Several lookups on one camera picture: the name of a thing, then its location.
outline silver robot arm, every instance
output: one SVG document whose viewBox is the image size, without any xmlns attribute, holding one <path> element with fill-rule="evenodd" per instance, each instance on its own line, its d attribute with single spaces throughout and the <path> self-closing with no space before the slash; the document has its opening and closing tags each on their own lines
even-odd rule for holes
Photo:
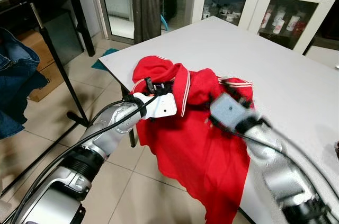
<svg viewBox="0 0 339 224">
<path fill-rule="evenodd" d="M 210 106 L 211 119 L 284 153 L 282 139 L 252 109 L 245 108 L 228 94 Z M 328 224 L 328 207 L 306 174 L 276 150 L 243 138 L 252 161 L 260 167 L 264 182 L 288 223 Z"/>
<path fill-rule="evenodd" d="M 133 102 L 112 106 L 104 111 L 81 139 L 106 128 L 141 105 L 152 96 L 134 93 Z M 114 152 L 122 137 L 133 129 L 140 119 L 175 115 L 176 105 L 172 93 L 158 96 L 143 110 L 117 127 L 108 130 L 76 148 L 64 158 L 32 194 L 16 223 L 20 224 L 78 224 L 85 208 L 81 201 L 91 189 L 92 181 L 102 164 Z"/>
</svg>

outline gray curtain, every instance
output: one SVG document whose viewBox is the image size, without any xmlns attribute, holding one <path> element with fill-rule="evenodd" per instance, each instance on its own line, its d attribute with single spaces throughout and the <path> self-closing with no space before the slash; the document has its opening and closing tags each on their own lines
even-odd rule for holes
<svg viewBox="0 0 339 224">
<path fill-rule="evenodd" d="M 161 35 L 160 1 L 133 0 L 135 44 Z"/>
</svg>

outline red fabric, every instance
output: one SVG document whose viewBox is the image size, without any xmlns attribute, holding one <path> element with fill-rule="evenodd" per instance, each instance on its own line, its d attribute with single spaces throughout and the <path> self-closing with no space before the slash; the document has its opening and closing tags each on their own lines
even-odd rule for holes
<svg viewBox="0 0 339 224">
<path fill-rule="evenodd" d="M 240 205 L 249 166 L 244 142 L 206 123 L 204 106 L 224 88 L 210 69 L 188 71 L 182 64 L 149 56 L 139 61 L 133 92 L 146 91 L 145 77 L 154 83 L 174 79 L 173 94 L 177 114 L 155 122 L 137 124 L 141 145 L 148 145 L 158 160 L 158 168 L 177 179 L 188 193 L 206 208 L 208 224 L 232 223 Z M 252 100 L 252 85 L 238 78 L 228 79 L 232 87 Z"/>
</svg>

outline cardboard box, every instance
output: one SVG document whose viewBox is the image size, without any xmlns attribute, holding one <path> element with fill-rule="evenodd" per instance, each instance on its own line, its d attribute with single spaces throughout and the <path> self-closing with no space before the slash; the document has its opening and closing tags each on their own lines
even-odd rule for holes
<svg viewBox="0 0 339 224">
<path fill-rule="evenodd" d="M 41 89 L 35 89 L 31 92 L 29 98 L 35 102 L 41 101 L 46 95 L 48 95 L 64 81 L 55 62 L 41 70 L 40 73 L 45 76 L 48 83 L 45 87 Z"/>
<path fill-rule="evenodd" d="M 54 62 L 53 56 L 39 32 L 31 30 L 17 36 L 17 39 L 20 40 L 25 46 L 33 49 L 40 57 L 40 63 L 37 67 L 37 71 L 45 69 Z"/>
</svg>

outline denim jacket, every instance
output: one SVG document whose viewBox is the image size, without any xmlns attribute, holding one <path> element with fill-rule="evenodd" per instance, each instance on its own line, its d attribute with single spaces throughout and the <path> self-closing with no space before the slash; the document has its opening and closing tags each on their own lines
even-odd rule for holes
<svg viewBox="0 0 339 224">
<path fill-rule="evenodd" d="M 33 89 L 47 84 L 37 72 L 39 56 L 0 28 L 0 139 L 12 136 L 24 127 L 23 112 Z"/>
</svg>

